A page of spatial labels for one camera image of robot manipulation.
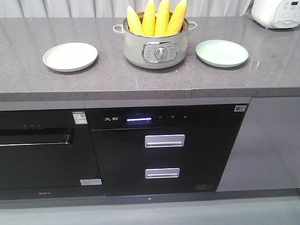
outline digital display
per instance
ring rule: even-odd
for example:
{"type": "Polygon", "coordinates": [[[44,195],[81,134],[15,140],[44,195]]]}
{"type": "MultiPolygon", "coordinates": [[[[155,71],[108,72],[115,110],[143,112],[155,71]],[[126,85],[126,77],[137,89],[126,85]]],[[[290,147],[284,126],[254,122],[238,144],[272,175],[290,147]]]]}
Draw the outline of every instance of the digital display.
{"type": "Polygon", "coordinates": [[[127,122],[135,122],[135,121],[151,121],[151,117],[146,117],[146,118],[132,118],[132,119],[127,119],[127,122]]]}
{"type": "Polygon", "coordinates": [[[147,124],[152,123],[151,117],[131,117],[126,119],[127,124],[147,124]]]}

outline dishwasher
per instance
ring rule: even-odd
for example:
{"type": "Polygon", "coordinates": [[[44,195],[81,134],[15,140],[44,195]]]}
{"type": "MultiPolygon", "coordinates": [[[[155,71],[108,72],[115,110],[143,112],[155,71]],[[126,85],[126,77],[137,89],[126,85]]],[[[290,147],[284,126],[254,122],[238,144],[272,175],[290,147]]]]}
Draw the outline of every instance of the dishwasher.
{"type": "Polygon", "coordinates": [[[247,106],[86,109],[105,195],[216,191],[247,106]]]}
{"type": "Polygon", "coordinates": [[[84,109],[0,112],[0,200],[99,195],[84,109]]]}

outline white curtain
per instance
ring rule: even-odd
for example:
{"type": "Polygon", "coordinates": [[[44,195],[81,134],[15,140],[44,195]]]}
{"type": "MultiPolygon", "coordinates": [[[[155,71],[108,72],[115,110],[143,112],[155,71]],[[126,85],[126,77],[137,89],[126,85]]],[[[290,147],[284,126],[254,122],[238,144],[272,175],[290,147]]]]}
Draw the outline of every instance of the white curtain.
{"type": "MultiPolygon", "coordinates": [[[[180,0],[170,0],[171,11],[180,0]]],[[[189,0],[187,16],[243,16],[251,0],[189,0]]],[[[0,0],[0,17],[126,17],[148,0],[0,0]]],[[[158,9],[160,0],[154,0],[158,9]]]]}

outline mint green plate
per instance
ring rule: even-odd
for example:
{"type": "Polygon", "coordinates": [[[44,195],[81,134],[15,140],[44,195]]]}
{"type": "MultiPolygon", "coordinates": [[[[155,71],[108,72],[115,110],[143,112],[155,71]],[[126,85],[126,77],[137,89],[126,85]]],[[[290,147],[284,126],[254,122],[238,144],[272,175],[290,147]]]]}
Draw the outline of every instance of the mint green plate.
{"type": "Polygon", "coordinates": [[[222,68],[236,67],[244,63],[248,51],[241,45],[225,40],[208,40],[196,47],[198,57],[205,63],[222,68]]]}

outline control knob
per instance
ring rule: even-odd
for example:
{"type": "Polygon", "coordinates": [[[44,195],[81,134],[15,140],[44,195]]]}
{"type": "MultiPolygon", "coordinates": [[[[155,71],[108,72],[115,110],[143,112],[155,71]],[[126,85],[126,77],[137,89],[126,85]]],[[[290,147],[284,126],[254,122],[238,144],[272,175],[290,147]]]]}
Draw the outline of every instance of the control knob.
{"type": "Polygon", "coordinates": [[[167,50],[165,48],[158,48],[155,50],[155,57],[159,60],[164,59],[167,56],[167,50]]]}

